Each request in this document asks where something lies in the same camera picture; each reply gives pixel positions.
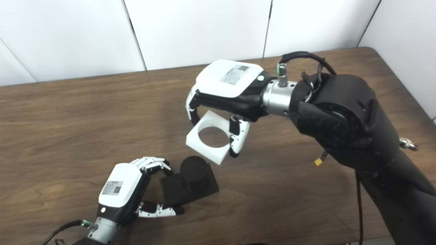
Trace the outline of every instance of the sticker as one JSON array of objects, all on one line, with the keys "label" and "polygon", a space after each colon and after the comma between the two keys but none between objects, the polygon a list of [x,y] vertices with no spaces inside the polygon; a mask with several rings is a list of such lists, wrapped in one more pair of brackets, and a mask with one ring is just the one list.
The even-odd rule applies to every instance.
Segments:
[{"label": "sticker", "polygon": [[251,69],[245,65],[235,65],[230,69],[219,81],[225,82],[231,85],[236,85],[239,80]]},{"label": "sticker", "polygon": [[123,181],[108,181],[106,182],[102,195],[118,196],[122,186]]}]

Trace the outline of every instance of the wood grain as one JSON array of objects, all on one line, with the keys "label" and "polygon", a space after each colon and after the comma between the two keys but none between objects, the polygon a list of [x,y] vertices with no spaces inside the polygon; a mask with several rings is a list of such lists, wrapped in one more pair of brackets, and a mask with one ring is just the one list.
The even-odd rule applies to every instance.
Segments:
[{"label": "wood grain", "polygon": [[[407,154],[436,183],[436,127],[378,54],[369,48],[319,54],[339,74],[360,76],[375,89],[399,134],[420,146]],[[278,60],[249,62],[273,73]],[[184,144],[192,128],[184,102],[204,67],[1,87],[1,243],[37,245],[70,220],[94,220],[99,192],[117,163],[159,156],[178,171],[184,158],[196,155]],[[301,71],[316,70],[305,59],[288,67],[294,81]],[[316,167],[313,160],[321,153],[289,120],[262,118],[252,124],[237,159],[213,164],[218,194],[186,205],[179,217],[138,220],[131,244],[355,241],[353,171],[331,158]],[[152,179],[145,200],[162,201],[160,177]],[[388,235],[365,192],[363,206],[365,238]],[[72,244],[85,234],[72,228],[59,237]]]}]

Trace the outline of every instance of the white wall panel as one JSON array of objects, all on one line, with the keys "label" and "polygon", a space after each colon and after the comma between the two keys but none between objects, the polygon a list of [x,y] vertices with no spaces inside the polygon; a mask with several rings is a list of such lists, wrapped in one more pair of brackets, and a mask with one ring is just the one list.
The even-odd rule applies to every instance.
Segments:
[{"label": "white wall panel", "polygon": [[260,58],[270,0],[126,0],[148,70]]},{"label": "white wall panel", "polygon": [[0,40],[0,86],[36,82]]},{"label": "white wall panel", "polygon": [[121,0],[0,6],[0,38],[38,82],[144,70]]},{"label": "white wall panel", "polygon": [[433,118],[436,116],[436,1],[382,0],[360,46],[374,48]]},{"label": "white wall panel", "polygon": [[274,0],[265,57],[354,48],[379,0]]}]

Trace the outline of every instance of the qr code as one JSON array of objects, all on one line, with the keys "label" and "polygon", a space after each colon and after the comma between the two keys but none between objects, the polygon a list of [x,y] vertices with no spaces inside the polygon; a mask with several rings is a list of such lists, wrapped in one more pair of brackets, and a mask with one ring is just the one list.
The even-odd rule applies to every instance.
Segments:
[{"label": "qr code", "polygon": [[241,65],[238,70],[246,71],[248,68],[248,66]]}]

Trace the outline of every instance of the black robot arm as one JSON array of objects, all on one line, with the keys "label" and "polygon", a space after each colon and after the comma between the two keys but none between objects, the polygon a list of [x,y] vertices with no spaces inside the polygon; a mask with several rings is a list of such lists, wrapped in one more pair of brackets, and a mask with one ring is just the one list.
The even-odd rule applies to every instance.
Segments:
[{"label": "black robot arm", "polygon": [[352,75],[303,76],[289,117],[358,178],[379,209],[396,245],[436,244],[436,192],[400,148],[399,136],[365,80]]}]

